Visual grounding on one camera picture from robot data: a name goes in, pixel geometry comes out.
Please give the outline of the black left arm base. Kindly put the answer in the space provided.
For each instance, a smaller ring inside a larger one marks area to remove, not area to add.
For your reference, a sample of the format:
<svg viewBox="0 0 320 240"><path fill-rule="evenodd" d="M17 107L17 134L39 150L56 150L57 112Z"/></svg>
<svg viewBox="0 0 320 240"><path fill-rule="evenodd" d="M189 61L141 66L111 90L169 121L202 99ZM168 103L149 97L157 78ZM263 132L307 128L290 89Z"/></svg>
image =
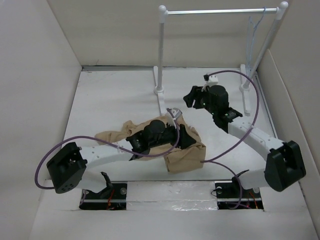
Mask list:
<svg viewBox="0 0 320 240"><path fill-rule="evenodd" d="M89 211L124 211L127 209L127 182L112 182L107 173L101 172L105 188L94 193L83 189L79 208Z"/></svg>

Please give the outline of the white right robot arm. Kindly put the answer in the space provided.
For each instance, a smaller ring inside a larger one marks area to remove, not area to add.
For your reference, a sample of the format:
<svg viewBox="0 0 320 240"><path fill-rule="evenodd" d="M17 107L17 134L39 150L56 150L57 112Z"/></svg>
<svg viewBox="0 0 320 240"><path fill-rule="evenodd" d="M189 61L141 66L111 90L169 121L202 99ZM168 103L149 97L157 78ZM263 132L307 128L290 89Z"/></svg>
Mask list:
<svg viewBox="0 0 320 240"><path fill-rule="evenodd" d="M208 111L218 128L242 140L265 161L264 168L245 170L238 175L239 179L231 184L235 196L242 197L249 189L263 187L282 192L306 176L300 146L254 127L248 117L229 106L229 95L223 86L193 86L183 100L188 108Z"/></svg>

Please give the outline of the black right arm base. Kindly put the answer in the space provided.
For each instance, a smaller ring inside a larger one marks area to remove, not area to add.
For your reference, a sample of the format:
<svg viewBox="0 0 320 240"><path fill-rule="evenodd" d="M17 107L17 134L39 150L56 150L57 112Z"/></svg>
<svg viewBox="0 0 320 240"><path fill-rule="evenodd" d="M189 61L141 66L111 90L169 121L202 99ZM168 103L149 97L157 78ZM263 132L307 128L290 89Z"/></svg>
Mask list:
<svg viewBox="0 0 320 240"><path fill-rule="evenodd" d="M216 198L219 210L263 210L263 201L260 189L243 189L240 194L240 186L233 177L229 180L217 180L214 182L210 194Z"/></svg>

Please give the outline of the blue wire hanger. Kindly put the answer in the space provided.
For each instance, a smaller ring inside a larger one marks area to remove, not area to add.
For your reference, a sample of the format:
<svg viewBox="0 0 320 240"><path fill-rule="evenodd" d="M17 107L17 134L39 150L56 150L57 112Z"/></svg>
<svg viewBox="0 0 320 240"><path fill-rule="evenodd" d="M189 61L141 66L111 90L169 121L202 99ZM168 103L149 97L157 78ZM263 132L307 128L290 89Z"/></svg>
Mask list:
<svg viewBox="0 0 320 240"><path fill-rule="evenodd" d="M263 8L262 15L260 19L257 22L253 21L252 16L248 17L248 22L247 22L247 35L246 35L246 74L249 77L251 72L252 72L252 54L253 54L253 48L255 45L255 35L256 31L258 29L258 26L260 22L263 20L264 16L266 14L266 7Z"/></svg>

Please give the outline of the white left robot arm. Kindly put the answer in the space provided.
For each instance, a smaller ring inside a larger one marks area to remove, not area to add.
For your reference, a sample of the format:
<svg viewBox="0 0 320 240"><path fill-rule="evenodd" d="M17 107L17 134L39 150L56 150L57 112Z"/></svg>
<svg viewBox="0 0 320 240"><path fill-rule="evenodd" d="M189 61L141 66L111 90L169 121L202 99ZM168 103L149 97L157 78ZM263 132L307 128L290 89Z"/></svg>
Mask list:
<svg viewBox="0 0 320 240"><path fill-rule="evenodd" d="M79 147L70 142L61 148L46 164L54 190L57 194L67 193L75 188L93 192L100 198L111 194L112 183L105 172L102 180L90 177L88 169L104 164L133 161L142 157L159 157L151 154L152 148L169 145L184 150L195 144L182 124L164 123L153 120L143 130L115 143L103 143L96 147Z"/></svg>

